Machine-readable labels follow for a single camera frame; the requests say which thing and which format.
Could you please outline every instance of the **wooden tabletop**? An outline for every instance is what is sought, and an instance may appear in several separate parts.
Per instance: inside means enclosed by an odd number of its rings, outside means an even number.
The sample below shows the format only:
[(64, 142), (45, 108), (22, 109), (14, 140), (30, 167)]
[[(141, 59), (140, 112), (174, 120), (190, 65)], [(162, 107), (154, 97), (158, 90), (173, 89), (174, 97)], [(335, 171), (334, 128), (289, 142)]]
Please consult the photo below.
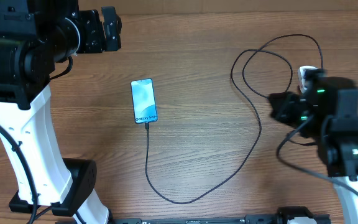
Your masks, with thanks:
[[(97, 162), (96, 191), (114, 217), (241, 217), (304, 205), (343, 223), (331, 184), (276, 160), (275, 148), (291, 129), (270, 118), (267, 100), (241, 83), (246, 56), (234, 76), (258, 109), (262, 136), (232, 180), (189, 205), (164, 201), (146, 181), (146, 132), (134, 122), (130, 83), (154, 81), (159, 121), (150, 125), (151, 181), (172, 200), (191, 200), (240, 166), (259, 131), (250, 104), (229, 79), (236, 57), (276, 36), (308, 34), (321, 44), (329, 76), (358, 82), (358, 11), (123, 16), (122, 23), (120, 51), (79, 55), (71, 73), (50, 84), (62, 156)], [(292, 91), (299, 66), (320, 65), (316, 46), (306, 38), (278, 40), (268, 49), (291, 62)], [(65, 67), (58, 65), (56, 73)], [(290, 79), (288, 65), (266, 54), (257, 55), (246, 72), (252, 87), (263, 94), (283, 91)], [(287, 144), (283, 156), (326, 173), (313, 146)], [(25, 223), (30, 217), (10, 212), (7, 205), (16, 190), (0, 140), (0, 223)], [(56, 220), (61, 218), (49, 213), (37, 223)]]

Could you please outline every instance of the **wood grain surface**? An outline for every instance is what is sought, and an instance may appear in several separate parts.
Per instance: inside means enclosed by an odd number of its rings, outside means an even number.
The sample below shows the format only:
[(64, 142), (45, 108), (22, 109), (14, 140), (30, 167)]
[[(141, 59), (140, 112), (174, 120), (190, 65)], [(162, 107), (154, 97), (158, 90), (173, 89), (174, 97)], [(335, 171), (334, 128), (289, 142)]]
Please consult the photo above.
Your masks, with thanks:
[[(96, 191), (116, 218), (240, 217), (304, 205), (343, 223), (331, 184), (276, 160), (275, 148), (290, 128), (271, 119), (267, 100), (241, 83), (247, 57), (234, 76), (258, 109), (262, 136), (240, 173), (189, 205), (170, 204), (147, 184), (146, 133), (144, 125), (134, 123), (130, 82), (154, 81), (159, 121), (150, 125), (150, 179), (168, 198), (187, 201), (230, 176), (257, 137), (255, 114), (229, 79), (236, 57), (279, 35), (308, 34), (321, 44), (329, 76), (358, 82), (358, 11), (123, 16), (122, 23), (120, 51), (79, 55), (72, 72), (50, 84), (62, 155), (97, 162)], [(278, 40), (268, 49), (289, 59), (295, 71), (320, 65), (316, 46), (306, 38)], [(55, 73), (65, 67), (58, 65)], [(246, 72), (264, 94), (283, 91), (290, 79), (288, 65), (266, 54), (257, 55)], [(295, 72), (292, 91), (296, 79)], [(326, 173), (315, 147), (287, 144), (283, 155)], [(7, 206), (16, 190), (0, 140), (0, 223), (29, 218)], [(49, 213), (37, 223), (56, 220), (62, 219)]]

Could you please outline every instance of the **bolt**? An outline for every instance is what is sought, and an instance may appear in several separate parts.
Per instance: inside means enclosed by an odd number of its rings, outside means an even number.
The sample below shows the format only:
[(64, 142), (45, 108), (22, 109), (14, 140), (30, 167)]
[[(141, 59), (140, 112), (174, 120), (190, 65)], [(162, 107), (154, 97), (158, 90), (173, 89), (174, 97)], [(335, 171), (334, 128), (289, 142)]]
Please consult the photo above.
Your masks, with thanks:
[(32, 13), (25, 15), (25, 19), (31, 20), (32, 19)]

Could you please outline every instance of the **smartphone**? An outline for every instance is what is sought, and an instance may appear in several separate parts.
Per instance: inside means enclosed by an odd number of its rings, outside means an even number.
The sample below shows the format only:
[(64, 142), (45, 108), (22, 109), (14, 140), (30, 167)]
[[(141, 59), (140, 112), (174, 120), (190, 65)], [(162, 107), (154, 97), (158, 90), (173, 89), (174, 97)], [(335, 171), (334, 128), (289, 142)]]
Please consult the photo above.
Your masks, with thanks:
[(135, 122), (149, 123), (158, 120), (155, 106), (153, 80), (137, 80), (131, 82), (132, 101), (134, 103)]

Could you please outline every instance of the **green led indicator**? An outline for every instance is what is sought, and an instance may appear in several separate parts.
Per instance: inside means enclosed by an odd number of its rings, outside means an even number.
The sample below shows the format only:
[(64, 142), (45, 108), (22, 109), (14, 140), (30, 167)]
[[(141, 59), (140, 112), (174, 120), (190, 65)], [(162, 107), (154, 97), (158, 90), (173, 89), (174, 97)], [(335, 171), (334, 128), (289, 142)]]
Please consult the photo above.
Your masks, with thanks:
[(352, 149), (353, 155), (358, 155), (358, 149)]

